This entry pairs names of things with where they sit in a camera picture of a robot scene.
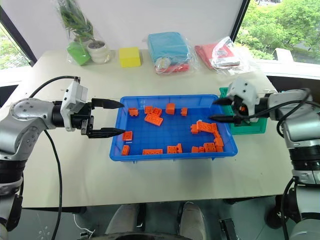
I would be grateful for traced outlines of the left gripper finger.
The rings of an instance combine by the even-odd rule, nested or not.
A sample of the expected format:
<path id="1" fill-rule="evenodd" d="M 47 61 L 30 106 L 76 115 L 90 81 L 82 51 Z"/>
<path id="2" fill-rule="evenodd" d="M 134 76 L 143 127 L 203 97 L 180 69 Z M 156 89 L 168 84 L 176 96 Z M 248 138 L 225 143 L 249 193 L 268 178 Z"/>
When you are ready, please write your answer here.
<path id="1" fill-rule="evenodd" d="M 114 127 L 103 127 L 101 129 L 91 129 L 88 130 L 86 135 L 89 139 L 105 139 L 112 138 L 114 136 L 121 135 L 125 132 L 123 129 L 118 129 Z"/>
<path id="2" fill-rule="evenodd" d="M 103 109 L 119 109 L 123 108 L 125 105 L 121 102 L 111 100 L 111 99 L 104 99 L 104 98 L 92 98 L 91 99 L 91 108 L 99 107 Z"/>

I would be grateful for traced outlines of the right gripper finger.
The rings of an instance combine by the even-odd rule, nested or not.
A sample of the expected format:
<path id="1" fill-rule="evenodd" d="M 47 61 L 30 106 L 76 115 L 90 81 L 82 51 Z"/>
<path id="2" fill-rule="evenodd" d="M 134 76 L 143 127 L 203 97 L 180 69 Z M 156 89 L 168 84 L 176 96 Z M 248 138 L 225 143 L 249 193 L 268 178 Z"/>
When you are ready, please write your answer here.
<path id="1" fill-rule="evenodd" d="M 222 97 L 213 102 L 214 105 L 220 106 L 231 106 L 233 104 L 233 100 L 228 97 Z"/>
<path id="2" fill-rule="evenodd" d="M 235 123 L 237 118 L 234 115 L 214 114 L 209 117 L 210 120 L 220 123 Z"/>

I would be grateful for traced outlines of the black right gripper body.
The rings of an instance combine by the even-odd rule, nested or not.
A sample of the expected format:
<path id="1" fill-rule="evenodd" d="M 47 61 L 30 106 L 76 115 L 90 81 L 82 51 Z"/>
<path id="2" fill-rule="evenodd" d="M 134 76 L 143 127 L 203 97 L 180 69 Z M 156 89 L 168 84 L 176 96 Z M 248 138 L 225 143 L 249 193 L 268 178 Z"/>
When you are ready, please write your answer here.
<path id="1" fill-rule="evenodd" d="M 243 118 L 241 116 L 248 116 L 248 107 L 244 103 L 244 100 L 238 96 L 234 97 L 234 103 L 233 103 L 233 112 L 236 117 L 236 126 L 244 126 L 249 125 L 250 121 L 247 118 Z"/>

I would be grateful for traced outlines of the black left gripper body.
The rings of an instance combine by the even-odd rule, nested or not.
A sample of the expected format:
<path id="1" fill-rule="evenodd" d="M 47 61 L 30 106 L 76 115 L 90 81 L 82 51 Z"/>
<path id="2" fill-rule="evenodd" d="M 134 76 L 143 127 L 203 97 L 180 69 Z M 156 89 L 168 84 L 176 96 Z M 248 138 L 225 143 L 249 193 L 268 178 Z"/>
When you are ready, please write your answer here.
<path id="1" fill-rule="evenodd" d="M 92 136 L 94 117 L 91 115 L 92 103 L 85 103 L 79 112 L 70 115 L 71 126 L 80 130 L 81 135 Z"/>

